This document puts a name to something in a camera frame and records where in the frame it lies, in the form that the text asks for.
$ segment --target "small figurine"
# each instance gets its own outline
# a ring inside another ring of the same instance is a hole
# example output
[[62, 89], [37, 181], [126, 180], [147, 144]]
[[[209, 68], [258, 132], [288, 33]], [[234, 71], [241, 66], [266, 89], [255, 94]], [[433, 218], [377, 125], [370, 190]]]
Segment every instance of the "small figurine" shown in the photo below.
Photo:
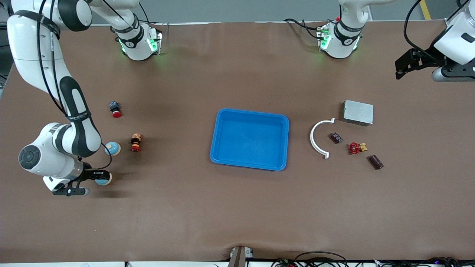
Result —
[[120, 106], [116, 101], [112, 101], [109, 103], [109, 109], [112, 112], [112, 117], [120, 118], [122, 116], [122, 113], [120, 112]]
[[350, 151], [351, 154], [358, 154], [358, 152], [360, 152], [360, 146], [358, 145], [358, 143], [351, 143], [350, 146], [348, 147], [348, 150]]
[[332, 133], [332, 134], [330, 134], [330, 139], [331, 139], [334, 143], [341, 143], [341, 142], [343, 142], [343, 139], [342, 139], [337, 133]]
[[142, 141], [142, 136], [140, 134], [136, 134], [134, 133], [132, 135], [132, 140], [130, 141], [130, 143], [132, 144], [132, 148], [130, 150], [134, 151], [134, 152], [139, 152], [140, 151], [140, 142]]
[[368, 151], [368, 149], [366, 148], [366, 143], [361, 143], [360, 144], [360, 152], [365, 152], [365, 151]]

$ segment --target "blue cap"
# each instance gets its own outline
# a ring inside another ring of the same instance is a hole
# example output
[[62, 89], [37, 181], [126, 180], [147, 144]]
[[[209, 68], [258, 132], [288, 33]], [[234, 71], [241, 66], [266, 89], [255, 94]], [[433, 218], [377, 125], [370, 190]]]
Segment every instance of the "blue cap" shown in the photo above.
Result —
[[108, 142], [105, 147], [109, 149], [112, 156], [117, 155], [120, 152], [120, 145], [116, 142]]
[[98, 185], [106, 185], [109, 183], [109, 180], [106, 180], [106, 179], [96, 179], [95, 182], [98, 184]]

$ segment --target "white robotic arm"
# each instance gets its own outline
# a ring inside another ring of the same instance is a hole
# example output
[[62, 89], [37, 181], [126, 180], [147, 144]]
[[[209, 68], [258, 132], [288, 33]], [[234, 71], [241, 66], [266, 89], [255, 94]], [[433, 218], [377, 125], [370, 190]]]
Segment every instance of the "white robotic arm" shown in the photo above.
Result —
[[395, 0], [338, 0], [342, 15], [330, 21], [318, 34], [320, 50], [334, 58], [348, 57], [356, 49], [361, 30], [369, 18], [368, 6], [382, 5]]
[[79, 84], [64, 63], [58, 42], [60, 31], [88, 29], [93, 9], [111, 23], [120, 42], [125, 44], [124, 53], [131, 59], [146, 59], [160, 49], [161, 36], [156, 29], [139, 23], [130, 10], [124, 10], [137, 6], [137, 0], [112, 3], [111, 6], [104, 0], [12, 1], [15, 14], [9, 18], [7, 27], [15, 65], [26, 82], [59, 101], [60, 109], [70, 121], [70, 124], [46, 125], [19, 155], [20, 165], [42, 175], [54, 194], [86, 195], [89, 190], [79, 188], [81, 181], [112, 178], [109, 172], [91, 169], [81, 161], [100, 148], [101, 136]]

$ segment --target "metal box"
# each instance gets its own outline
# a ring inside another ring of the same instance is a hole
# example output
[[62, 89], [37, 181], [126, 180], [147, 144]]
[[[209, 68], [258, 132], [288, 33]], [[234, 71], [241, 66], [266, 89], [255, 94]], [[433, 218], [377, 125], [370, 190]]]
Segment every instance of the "metal box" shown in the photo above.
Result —
[[343, 120], [351, 124], [369, 126], [373, 124], [373, 105], [345, 100]]

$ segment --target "table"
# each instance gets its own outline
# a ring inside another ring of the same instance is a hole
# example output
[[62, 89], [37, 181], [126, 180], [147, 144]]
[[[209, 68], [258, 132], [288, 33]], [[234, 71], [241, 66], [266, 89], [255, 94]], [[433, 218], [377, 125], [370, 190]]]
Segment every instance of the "table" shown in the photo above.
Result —
[[[42, 127], [66, 120], [14, 70], [0, 100], [1, 262], [222, 260], [237, 245], [255, 257], [309, 250], [348, 259], [473, 258], [475, 93], [435, 83], [431, 70], [397, 81], [409, 46], [402, 22], [370, 22], [348, 59], [319, 53], [305, 29], [284, 23], [172, 26], [163, 54], [124, 57], [108, 28], [61, 38], [103, 141], [123, 151], [106, 187], [58, 197], [18, 164]], [[442, 21], [410, 23], [422, 47]], [[374, 105], [374, 124], [344, 123], [345, 99]], [[114, 119], [112, 100], [124, 116]], [[216, 113], [239, 108], [290, 120], [287, 167], [267, 172], [209, 159]], [[321, 120], [337, 118], [315, 133]], [[335, 145], [328, 134], [344, 143]], [[128, 151], [141, 133], [141, 151]], [[345, 146], [366, 143], [365, 154]], [[385, 167], [374, 170], [375, 154]], [[107, 163], [103, 151], [85, 159]]]

